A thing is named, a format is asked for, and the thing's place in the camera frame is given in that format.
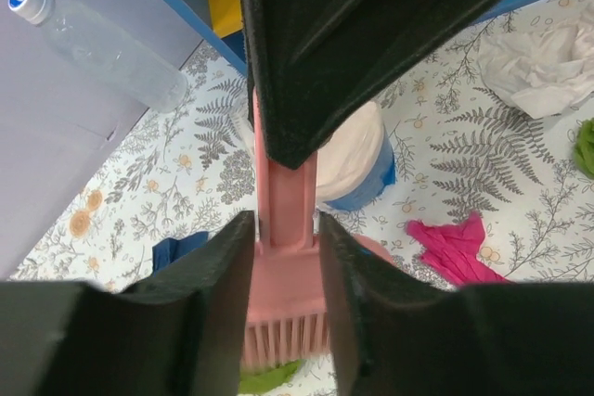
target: green cloth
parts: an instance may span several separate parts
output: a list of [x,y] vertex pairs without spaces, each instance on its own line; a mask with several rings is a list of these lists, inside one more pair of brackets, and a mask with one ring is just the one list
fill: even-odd
[[574,146],[574,162],[588,178],[594,179],[594,120],[584,121]]
[[277,368],[268,368],[256,373],[241,371],[240,394],[264,394],[291,380],[303,361],[289,362]]

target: floral tablecloth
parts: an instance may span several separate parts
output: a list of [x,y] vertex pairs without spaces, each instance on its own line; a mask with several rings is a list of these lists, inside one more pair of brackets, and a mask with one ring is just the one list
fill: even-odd
[[[484,88],[475,64],[481,36],[543,30],[590,1],[544,0],[470,27],[382,92],[398,183],[361,211],[336,213],[342,224],[380,240],[410,274],[445,287],[419,262],[405,223],[446,224],[475,209],[488,233],[480,259],[500,274],[594,278],[594,184],[571,162],[594,101],[531,121]],[[244,79],[206,44],[185,74],[193,89],[184,104],[138,123],[12,279],[86,278],[122,289],[150,273],[151,247],[163,238],[217,231],[239,210],[255,209],[252,163],[228,116],[246,95]],[[332,373],[330,358],[317,358],[270,394],[335,394]]]

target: crumpled pink cloth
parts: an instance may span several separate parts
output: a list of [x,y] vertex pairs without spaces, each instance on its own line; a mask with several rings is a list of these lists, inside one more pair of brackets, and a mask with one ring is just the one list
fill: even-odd
[[508,281],[476,258],[485,238],[481,216],[476,212],[462,224],[428,226],[411,221],[407,234],[426,248],[420,260],[456,286]]

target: plastic bottle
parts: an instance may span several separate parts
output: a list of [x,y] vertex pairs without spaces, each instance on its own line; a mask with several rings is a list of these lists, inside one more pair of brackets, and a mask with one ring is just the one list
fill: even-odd
[[91,8],[69,0],[8,0],[8,6],[72,65],[146,106],[167,113],[184,99],[187,79],[178,69]]

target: white bottle cap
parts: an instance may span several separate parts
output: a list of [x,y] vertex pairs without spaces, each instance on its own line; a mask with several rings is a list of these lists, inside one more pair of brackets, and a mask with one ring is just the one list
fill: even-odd
[[8,7],[33,25],[39,25],[53,13],[54,0],[8,0]]

